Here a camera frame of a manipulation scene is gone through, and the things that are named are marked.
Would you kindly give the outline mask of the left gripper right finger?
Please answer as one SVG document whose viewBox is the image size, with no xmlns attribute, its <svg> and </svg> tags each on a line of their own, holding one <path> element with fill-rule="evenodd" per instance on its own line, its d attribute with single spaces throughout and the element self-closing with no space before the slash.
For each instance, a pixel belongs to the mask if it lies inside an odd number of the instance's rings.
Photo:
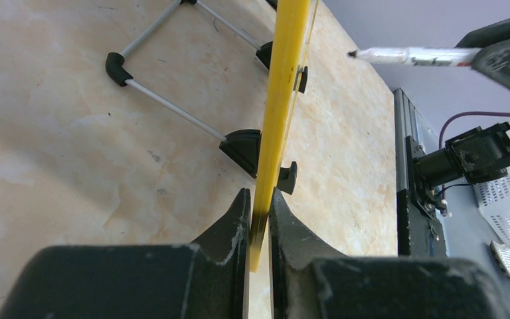
<svg viewBox="0 0 510 319">
<path fill-rule="evenodd" d="M 321 318 L 320 275 L 313 263 L 347 256 L 317 236 L 275 188 L 268 216 L 274 318 Z"/>
</svg>

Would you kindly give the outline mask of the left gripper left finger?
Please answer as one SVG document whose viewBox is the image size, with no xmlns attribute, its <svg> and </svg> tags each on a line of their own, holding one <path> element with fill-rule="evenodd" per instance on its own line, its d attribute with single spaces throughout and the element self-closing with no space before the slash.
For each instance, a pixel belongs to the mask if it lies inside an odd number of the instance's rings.
<svg viewBox="0 0 510 319">
<path fill-rule="evenodd" d="M 201 233 L 189 290 L 189 318 L 247 318 L 250 190 L 240 189 L 227 212 Z"/>
</svg>

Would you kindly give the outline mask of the white marker pen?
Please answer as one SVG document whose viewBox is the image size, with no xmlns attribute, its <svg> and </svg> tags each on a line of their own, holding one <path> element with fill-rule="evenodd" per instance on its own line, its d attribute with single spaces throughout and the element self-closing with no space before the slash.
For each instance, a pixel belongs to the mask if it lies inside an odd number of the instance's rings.
<svg viewBox="0 0 510 319">
<path fill-rule="evenodd" d="M 373 47 L 349 51 L 347 56 L 371 64 L 468 67 L 481 48 Z"/>
</svg>

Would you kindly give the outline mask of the yellow-framed whiteboard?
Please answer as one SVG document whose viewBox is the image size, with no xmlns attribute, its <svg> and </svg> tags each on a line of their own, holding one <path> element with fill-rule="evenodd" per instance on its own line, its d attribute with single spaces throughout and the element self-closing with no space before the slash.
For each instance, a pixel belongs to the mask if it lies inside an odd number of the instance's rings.
<svg viewBox="0 0 510 319">
<path fill-rule="evenodd" d="M 270 60 L 258 176 L 250 226 L 249 269 L 257 272 L 278 174 L 306 63 L 318 1 L 279 1 Z"/>
</svg>

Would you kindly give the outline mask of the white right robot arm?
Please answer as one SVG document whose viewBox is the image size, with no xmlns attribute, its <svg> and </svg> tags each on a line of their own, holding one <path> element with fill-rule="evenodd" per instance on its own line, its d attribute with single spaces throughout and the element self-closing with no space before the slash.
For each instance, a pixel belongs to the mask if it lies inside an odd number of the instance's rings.
<svg viewBox="0 0 510 319">
<path fill-rule="evenodd" d="M 472 70 L 510 90 L 510 18 L 468 33 L 459 49 L 477 49 Z M 425 214 L 445 210 L 437 186 L 461 177 L 471 185 L 505 176 L 510 166 L 510 122 L 476 127 L 421 157 L 407 155 L 408 198 Z"/>
</svg>

